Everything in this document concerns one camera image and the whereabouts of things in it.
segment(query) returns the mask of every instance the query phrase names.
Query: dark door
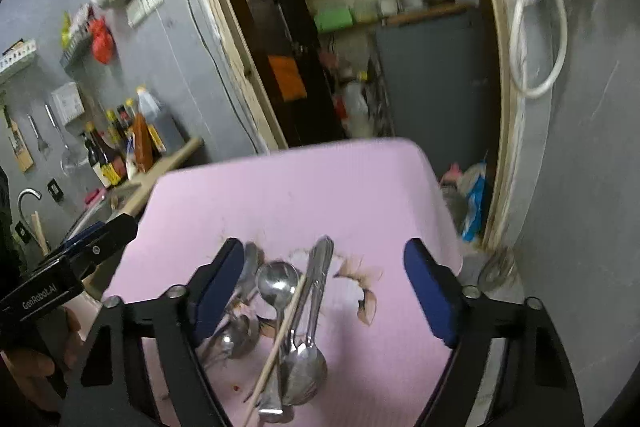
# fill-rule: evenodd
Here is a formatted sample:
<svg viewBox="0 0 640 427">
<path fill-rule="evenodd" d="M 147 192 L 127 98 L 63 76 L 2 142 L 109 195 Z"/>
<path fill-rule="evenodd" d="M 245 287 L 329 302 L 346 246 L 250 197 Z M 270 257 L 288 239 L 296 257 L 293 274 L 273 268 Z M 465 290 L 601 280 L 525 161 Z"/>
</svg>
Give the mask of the dark door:
<svg viewBox="0 0 640 427">
<path fill-rule="evenodd" d="M 318 59 L 318 33 L 305 0 L 245 2 L 254 32 L 261 40 L 260 53 L 293 58 L 305 86 L 306 97 L 291 102 L 283 102 L 279 93 L 267 90 L 270 99 L 273 98 L 274 108 L 275 104 L 286 108 L 288 121 L 283 124 L 280 115 L 278 121 L 289 144 L 313 144 L 344 138 L 334 111 L 332 88 Z"/>
</svg>

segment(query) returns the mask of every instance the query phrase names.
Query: yellow label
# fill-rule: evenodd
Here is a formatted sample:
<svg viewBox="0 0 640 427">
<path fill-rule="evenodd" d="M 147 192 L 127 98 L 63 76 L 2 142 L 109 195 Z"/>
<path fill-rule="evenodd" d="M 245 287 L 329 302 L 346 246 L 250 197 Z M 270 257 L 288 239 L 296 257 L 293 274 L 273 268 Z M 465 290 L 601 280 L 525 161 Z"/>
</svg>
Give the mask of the yellow label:
<svg viewBox="0 0 640 427">
<path fill-rule="evenodd" d="M 156 149 L 158 149 L 158 152 L 166 152 L 166 147 L 164 146 L 164 143 L 162 143 L 156 128 L 151 124 L 148 124 L 147 127 L 149 129 L 149 134 L 151 135 L 151 140 L 154 141 L 154 145 L 156 146 Z"/>
<path fill-rule="evenodd" d="M 113 168 L 113 165 L 111 165 L 110 163 L 101 166 L 100 170 L 102 171 L 102 174 L 104 174 L 104 177 L 111 182 L 111 185 L 117 185 L 118 183 L 120 183 L 120 180 L 122 178 L 118 175 L 118 173 Z"/>
</svg>

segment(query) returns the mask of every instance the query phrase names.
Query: chopstick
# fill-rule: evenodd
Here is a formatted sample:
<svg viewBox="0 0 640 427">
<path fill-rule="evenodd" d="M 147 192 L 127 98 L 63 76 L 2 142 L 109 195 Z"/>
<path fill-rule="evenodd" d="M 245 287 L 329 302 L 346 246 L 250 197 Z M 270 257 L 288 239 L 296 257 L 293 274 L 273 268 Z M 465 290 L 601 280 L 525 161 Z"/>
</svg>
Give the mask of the chopstick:
<svg viewBox="0 0 640 427">
<path fill-rule="evenodd" d="M 293 320 L 293 315 L 296 312 L 296 308 L 298 307 L 298 302 L 300 301 L 300 296 L 302 295 L 302 286 L 305 285 L 306 275 L 300 276 L 298 280 L 298 286 L 296 286 L 296 291 L 293 294 L 291 302 L 287 307 L 284 315 L 284 320 L 280 325 L 280 329 L 278 330 L 278 334 L 276 335 L 275 340 L 273 341 L 273 347 L 271 347 L 271 351 L 269 352 L 269 356 L 267 357 L 267 361 L 260 372 L 260 376 L 258 377 L 258 381 L 255 384 L 254 393 L 251 395 L 249 399 L 249 404 L 246 407 L 246 413 L 244 416 L 244 421 L 242 422 L 242 427 L 246 427 L 251 419 L 251 416 L 254 414 L 255 405 L 258 403 L 258 397 L 260 393 L 264 390 L 264 386 L 267 383 L 267 379 L 269 378 L 269 374 L 271 373 L 271 369 L 273 368 L 273 363 L 276 361 L 278 357 L 278 350 L 280 349 L 280 344 L 284 340 L 284 336 L 289 332 L 289 328 L 291 327 L 291 322 Z"/>
</svg>

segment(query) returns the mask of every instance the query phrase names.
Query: kitchen faucet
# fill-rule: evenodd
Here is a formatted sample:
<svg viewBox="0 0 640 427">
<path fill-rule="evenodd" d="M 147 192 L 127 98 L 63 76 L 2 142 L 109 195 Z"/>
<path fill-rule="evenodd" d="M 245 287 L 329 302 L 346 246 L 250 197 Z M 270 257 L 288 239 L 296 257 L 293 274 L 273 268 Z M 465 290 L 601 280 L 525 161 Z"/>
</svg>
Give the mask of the kitchen faucet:
<svg viewBox="0 0 640 427">
<path fill-rule="evenodd" d="M 27 231 L 31 234 L 31 236 L 37 240 L 36 233 L 33 232 L 33 229 L 31 228 L 29 221 L 25 219 L 24 214 L 22 213 L 22 198 L 25 197 L 27 194 L 31 194 L 32 196 L 35 196 L 36 199 L 38 200 L 42 199 L 42 194 L 38 192 L 35 188 L 31 188 L 31 187 L 25 188 L 20 192 L 20 194 L 18 194 L 18 217 L 20 217 L 22 224 L 27 229 Z"/>
</svg>

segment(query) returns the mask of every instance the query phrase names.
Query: pink table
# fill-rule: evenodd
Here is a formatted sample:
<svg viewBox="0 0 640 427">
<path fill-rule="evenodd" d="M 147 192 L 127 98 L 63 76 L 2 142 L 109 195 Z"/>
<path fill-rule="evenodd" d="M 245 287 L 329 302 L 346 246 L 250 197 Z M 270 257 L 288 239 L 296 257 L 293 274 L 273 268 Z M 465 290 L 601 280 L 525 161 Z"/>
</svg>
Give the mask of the pink table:
<svg viewBox="0 0 640 427">
<path fill-rule="evenodd" d="M 454 273 L 462 256 L 433 171 L 407 140 L 340 142 L 167 174 L 105 297 L 133 302 L 186 283 L 227 237 L 254 241 L 268 259 L 287 259 L 324 234 L 337 257 L 362 257 L 363 266 L 382 268 L 372 286 L 376 315 L 370 326 L 353 314 L 321 315 L 316 342 L 329 377 L 310 403 L 296 407 L 290 425 L 412 426 L 450 351 L 422 315 L 402 249 L 420 237 Z M 245 359 L 208 370 L 235 425 L 270 346 L 263 337 Z M 150 372 L 153 382 L 161 380 L 153 364 Z"/>
</svg>

